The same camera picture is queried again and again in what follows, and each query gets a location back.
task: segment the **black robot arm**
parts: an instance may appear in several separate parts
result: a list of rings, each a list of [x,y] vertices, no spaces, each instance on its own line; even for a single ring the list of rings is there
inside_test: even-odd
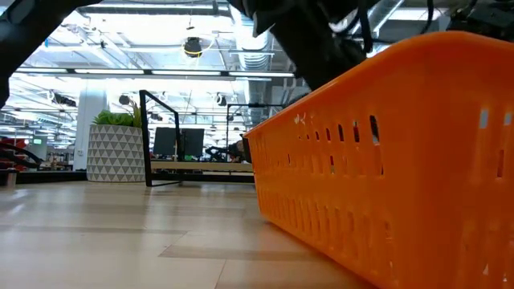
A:
[[[9,98],[9,78],[76,8],[101,0],[15,0],[0,16],[0,108]]]
[[[330,22],[339,22],[359,5],[366,11],[377,0],[229,0],[254,21],[254,35],[267,29],[296,66],[296,75],[315,90],[366,59],[359,43],[335,34]]]

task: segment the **black cable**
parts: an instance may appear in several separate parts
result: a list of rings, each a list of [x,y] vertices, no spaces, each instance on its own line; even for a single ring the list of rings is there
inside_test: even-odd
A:
[[[373,50],[373,38],[371,37],[371,27],[369,26],[368,7],[366,0],[357,1],[357,15],[361,20],[361,33],[364,39],[364,51],[371,52]]]
[[[425,34],[430,28],[430,25],[432,25],[432,20],[434,18],[434,0],[426,0],[426,8],[428,8],[428,19],[426,20],[425,26],[421,30],[420,34]]]
[[[338,32],[337,34],[346,36],[357,25],[358,21],[359,21],[359,16],[357,14],[355,14],[355,16],[353,17],[350,24],[348,24],[348,26],[345,29],[343,29],[341,32]]]

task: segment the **pillar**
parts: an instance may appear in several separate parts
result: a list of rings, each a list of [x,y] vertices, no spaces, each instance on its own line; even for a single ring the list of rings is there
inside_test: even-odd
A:
[[[77,133],[73,169],[86,169],[88,163],[89,127],[98,114],[108,109],[106,81],[86,79],[80,91],[79,115],[77,116]]]

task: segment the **green plant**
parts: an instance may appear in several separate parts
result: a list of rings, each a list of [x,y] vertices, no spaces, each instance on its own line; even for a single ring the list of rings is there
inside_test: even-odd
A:
[[[93,124],[122,125],[140,128],[141,110],[133,100],[130,100],[130,106],[132,107],[130,113],[112,113],[108,110],[103,110],[95,117]]]

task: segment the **red object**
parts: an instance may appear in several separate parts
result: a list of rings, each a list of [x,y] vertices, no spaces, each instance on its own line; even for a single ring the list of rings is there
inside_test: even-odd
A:
[[[8,145],[15,145],[17,148],[20,148],[20,149],[24,149],[27,146],[27,144],[25,144],[24,139],[16,140],[16,144],[15,144],[14,139],[4,138],[4,139],[0,140],[0,143],[8,144]],[[24,159],[25,155],[17,155],[17,157],[19,157],[20,159]],[[12,161],[9,161],[5,158],[0,158],[0,163],[3,163],[4,165],[6,165],[8,167],[13,167],[13,168],[17,169],[18,171],[24,171],[27,169],[26,167],[24,167],[22,165],[15,165],[15,164],[13,164]]]

